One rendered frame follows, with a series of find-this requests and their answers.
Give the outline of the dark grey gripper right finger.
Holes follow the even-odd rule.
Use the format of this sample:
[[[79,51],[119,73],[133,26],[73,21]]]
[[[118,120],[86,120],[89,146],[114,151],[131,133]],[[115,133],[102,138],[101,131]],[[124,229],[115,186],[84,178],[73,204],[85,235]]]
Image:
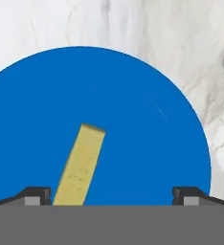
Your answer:
[[[211,197],[197,187],[174,187],[172,196],[172,204],[177,206],[224,206],[224,200]]]

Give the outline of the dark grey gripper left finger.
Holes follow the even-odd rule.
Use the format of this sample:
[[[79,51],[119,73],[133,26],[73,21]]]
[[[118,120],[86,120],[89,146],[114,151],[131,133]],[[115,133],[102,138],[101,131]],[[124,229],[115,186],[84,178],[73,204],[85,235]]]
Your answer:
[[[26,187],[15,196],[0,200],[5,206],[50,206],[51,189],[49,187]]]

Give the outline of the yellow butter stick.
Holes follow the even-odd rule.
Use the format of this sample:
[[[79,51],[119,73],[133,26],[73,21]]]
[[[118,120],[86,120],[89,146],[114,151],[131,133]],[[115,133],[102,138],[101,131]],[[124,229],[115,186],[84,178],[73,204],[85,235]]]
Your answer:
[[[105,131],[82,124],[61,175],[54,206],[82,206],[101,152]]]

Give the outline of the blue round plate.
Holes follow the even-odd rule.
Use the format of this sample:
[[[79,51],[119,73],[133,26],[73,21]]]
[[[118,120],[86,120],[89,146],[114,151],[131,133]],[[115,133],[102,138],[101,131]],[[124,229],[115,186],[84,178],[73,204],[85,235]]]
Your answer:
[[[61,48],[0,72],[0,199],[55,189],[84,123],[104,130],[89,205],[168,205],[178,186],[211,188],[202,125],[164,75],[123,53]]]

